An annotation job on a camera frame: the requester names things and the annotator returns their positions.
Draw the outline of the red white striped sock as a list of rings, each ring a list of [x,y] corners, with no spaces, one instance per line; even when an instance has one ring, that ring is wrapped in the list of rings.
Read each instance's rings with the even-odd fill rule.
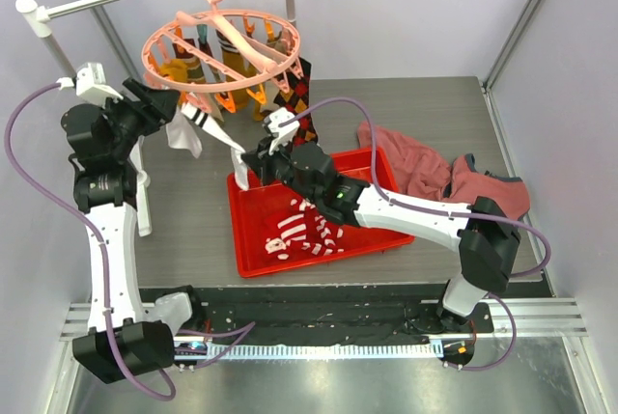
[[[279,211],[265,220],[267,238],[279,237],[293,250],[310,245],[305,215],[302,212]]]
[[[293,215],[299,215],[298,220],[293,222],[293,228],[299,228],[299,231],[286,238],[289,247],[313,257],[344,252],[338,244],[343,237],[340,226],[327,221],[317,208],[306,200],[292,199],[290,207]]]

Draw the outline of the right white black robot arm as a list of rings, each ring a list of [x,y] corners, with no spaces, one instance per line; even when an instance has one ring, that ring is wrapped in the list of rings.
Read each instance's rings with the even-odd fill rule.
[[[318,214],[317,225],[380,228],[413,235],[458,254],[460,271],[447,282],[436,307],[441,328],[467,325],[478,302],[509,283],[520,247],[519,222],[504,216],[491,199],[441,205],[386,191],[336,170],[333,158],[314,144],[286,149],[272,138],[240,157],[264,185],[275,181],[293,190]]]

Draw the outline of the white black striped sock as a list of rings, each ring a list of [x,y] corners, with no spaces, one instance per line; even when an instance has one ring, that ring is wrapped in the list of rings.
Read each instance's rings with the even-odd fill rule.
[[[186,150],[194,158],[199,158],[202,153],[202,142],[197,136],[192,124],[186,116],[176,109],[172,121],[165,126],[168,146],[175,150]]]
[[[248,190],[248,167],[241,158],[241,156],[245,153],[245,149],[223,130],[215,118],[200,108],[197,108],[187,102],[181,108],[181,112],[199,129],[203,130],[209,136],[222,142],[230,148],[237,187],[240,190]]]

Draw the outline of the red santa sock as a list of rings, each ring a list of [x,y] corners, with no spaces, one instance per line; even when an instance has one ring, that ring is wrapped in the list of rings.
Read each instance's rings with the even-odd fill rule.
[[[270,260],[286,261],[290,257],[288,245],[279,237],[267,238],[265,251]]]

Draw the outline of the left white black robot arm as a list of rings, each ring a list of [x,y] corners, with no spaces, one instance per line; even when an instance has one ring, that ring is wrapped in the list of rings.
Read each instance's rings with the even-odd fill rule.
[[[134,249],[137,171],[129,157],[141,138],[172,121],[180,94],[133,79],[124,85],[130,98],[107,95],[101,104],[80,103],[61,119],[72,149],[74,207],[91,252],[87,333],[73,340],[72,353],[106,384],[170,367],[179,331],[193,336],[206,322],[191,286],[160,296],[150,310],[142,303]]]

